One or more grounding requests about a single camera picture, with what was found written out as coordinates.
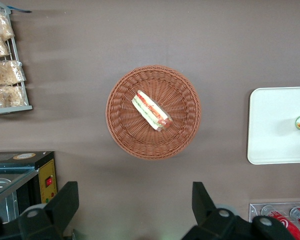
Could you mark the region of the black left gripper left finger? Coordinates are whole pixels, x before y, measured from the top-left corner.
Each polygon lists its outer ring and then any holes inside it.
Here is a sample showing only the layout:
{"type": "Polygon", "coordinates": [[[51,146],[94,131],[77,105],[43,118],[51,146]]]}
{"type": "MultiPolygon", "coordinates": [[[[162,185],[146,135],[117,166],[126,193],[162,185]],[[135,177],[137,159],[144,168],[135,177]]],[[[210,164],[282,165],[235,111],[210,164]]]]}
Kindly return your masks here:
{"type": "Polygon", "coordinates": [[[45,206],[33,205],[8,223],[0,218],[0,240],[64,240],[78,208],[78,183],[69,181],[45,206]]]}

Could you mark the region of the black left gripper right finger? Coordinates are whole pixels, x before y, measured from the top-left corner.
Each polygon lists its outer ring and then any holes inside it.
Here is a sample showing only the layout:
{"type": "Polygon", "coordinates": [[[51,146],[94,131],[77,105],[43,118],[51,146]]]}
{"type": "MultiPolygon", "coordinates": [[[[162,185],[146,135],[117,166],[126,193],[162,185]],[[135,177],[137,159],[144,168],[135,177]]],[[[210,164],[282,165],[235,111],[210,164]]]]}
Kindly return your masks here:
{"type": "Polygon", "coordinates": [[[277,219],[256,216],[252,222],[226,208],[217,208],[202,182],[192,183],[192,211],[197,225],[184,240],[293,240],[277,219]]]}

